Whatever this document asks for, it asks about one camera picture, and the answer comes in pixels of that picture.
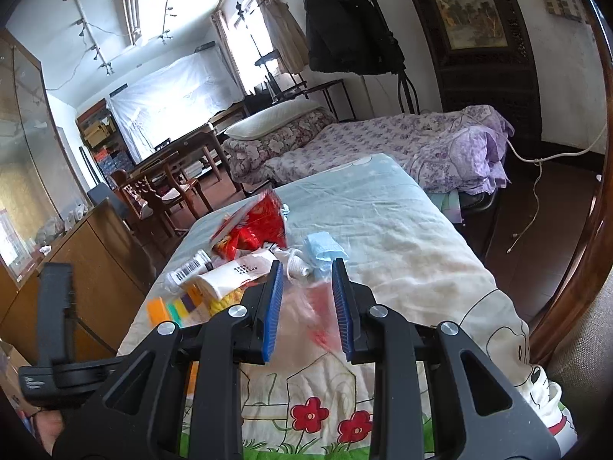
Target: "cartoon print bed sheet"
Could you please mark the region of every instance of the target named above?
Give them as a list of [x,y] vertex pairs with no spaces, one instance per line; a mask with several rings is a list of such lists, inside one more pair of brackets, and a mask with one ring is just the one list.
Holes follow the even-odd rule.
[[[326,230],[349,255],[349,277],[368,285],[377,302],[418,324],[447,319],[460,324],[555,435],[562,453],[570,449],[576,441],[571,416],[561,404],[560,386],[547,379],[542,367],[529,363],[528,325],[453,225],[393,159],[369,156],[285,185],[278,194],[290,209],[293,244]],[[241,204],[198,220],[164,273],[191,257],[223,214]],[[164,273],[148,299],[163,295]],[[353,366],[342,352],[324,351],[295,324],[284,322],[284,316],[282,306],[270,364],[241,369],[245,458],[366,458],[373,365]],[[143,305],[120,354],[130,352],[150,330]],[[419,370],[424,442],[432,452],[427,385],[424,369]]]

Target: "white plastic sheet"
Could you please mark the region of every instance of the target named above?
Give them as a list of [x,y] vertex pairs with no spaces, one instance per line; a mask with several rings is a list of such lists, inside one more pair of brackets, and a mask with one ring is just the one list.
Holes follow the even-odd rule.
[[243,99],[218,47],[183,57],[107,99],[128,150],[139,163]]

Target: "brown curtain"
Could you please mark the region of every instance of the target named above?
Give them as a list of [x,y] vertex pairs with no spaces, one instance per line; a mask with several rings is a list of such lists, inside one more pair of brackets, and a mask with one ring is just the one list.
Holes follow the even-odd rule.
[[215,10],[213,15],[211,15],[211,20],[213,21],[213,25],[215,26],[218,36],[220,37],[222,47],[226,51],[226,56],[230,61],[229,65],[230,69],[232,69],[232,76],[234,76],[236,84],[238,84],[240,87],[243,95],[246,95],[247,90],[244,88],[243,81],[240,79],[240,72],[238,72],[238,66],[236,65],[230,44],[228,43],[228,24],[226,24],[224,13],[221,10]]
[[264,24],[272,46],[279,51],[287,70],[279,64],[281,72],[298,74],[308,64],[307,39],[293,18],[287,3],[267,0],[261,7]]

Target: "blue face mask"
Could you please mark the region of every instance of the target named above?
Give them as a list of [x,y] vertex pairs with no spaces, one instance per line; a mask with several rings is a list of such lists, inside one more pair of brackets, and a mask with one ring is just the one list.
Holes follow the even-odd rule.
[[343,247],[328,232],[308,235],[305,238],[305,249],[313,262],[313,266],[324,272],[332,269],[332,261],[336,258],[343,258],[344,261],[349,259]]

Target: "purple floral blanket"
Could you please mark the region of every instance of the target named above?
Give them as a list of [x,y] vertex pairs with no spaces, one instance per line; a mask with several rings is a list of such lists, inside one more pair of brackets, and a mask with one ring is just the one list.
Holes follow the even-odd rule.
[[506,186],[502,157],[513,133],[511,124],[489,105],[330,124],[304,147],[266,160],[242,180],[270,178],[284,184],[384,153],[426,192],[491,194]]

